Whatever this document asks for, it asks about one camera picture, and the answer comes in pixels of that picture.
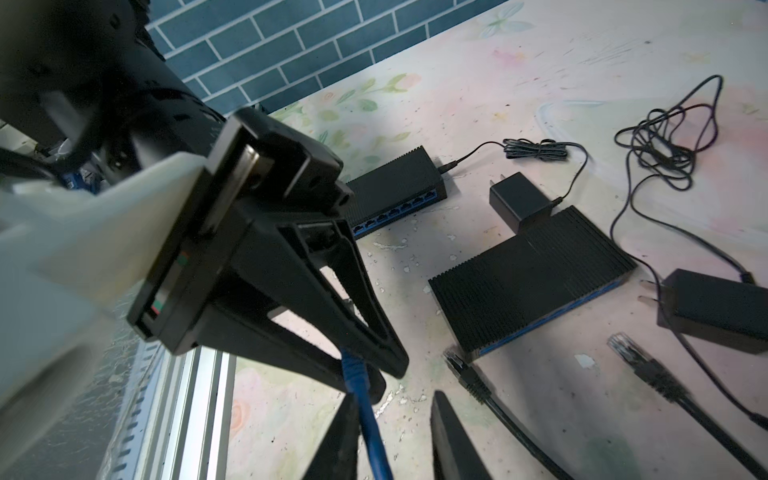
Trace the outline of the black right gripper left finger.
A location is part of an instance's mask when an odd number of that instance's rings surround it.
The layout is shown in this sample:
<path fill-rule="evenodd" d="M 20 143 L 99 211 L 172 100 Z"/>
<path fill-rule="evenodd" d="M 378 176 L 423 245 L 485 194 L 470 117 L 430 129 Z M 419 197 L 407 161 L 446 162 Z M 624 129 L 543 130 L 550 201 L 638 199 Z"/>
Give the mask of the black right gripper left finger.
<path fill-rule="evenodd" d="M 347 394 L 317 449 L 304 479 L 350 480 L 357 478 L 359 407 Z"/>

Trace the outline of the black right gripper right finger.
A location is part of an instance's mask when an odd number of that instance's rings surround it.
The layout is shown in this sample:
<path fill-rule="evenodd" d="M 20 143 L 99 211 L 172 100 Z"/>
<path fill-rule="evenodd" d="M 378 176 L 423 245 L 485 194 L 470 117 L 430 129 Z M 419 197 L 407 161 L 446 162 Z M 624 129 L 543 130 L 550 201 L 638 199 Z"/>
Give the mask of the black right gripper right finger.
<path fill-rule="evenodd" d="M 430 410 L 435 479 L 491 480 L 444 392 L 436 390 Z"/>

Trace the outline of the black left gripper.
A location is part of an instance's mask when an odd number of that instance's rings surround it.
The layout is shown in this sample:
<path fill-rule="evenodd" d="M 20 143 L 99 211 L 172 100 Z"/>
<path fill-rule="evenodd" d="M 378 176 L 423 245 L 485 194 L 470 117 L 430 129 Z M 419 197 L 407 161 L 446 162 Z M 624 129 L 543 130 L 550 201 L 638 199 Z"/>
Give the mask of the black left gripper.
<path fill-rule="evenodd" d="M 253 109 L 224 124 L 127 320 L 175 354 L 206 346 L 345 392 L 342 364 L 269 315 L 286 308 L 402 378 L 408 354 L 340 209 L 342 164 Z"/>

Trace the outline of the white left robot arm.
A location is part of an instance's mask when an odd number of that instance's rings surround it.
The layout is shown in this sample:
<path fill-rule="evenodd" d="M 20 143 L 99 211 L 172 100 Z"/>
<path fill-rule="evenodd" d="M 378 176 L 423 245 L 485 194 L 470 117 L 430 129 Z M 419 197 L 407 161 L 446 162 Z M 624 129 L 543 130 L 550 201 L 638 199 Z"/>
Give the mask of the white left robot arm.
<path fill-rule="evenodd" d="M 1 118 L 58 160 L 1 152 L 1 466 L 67 415 L 128 324 L 346 394 L 374 476 L 372 411 L 407 354 L 343 210 L 322 142 L 247 107 L 224 117 L 167 66 L 147 1 L 5 1 Z"/>

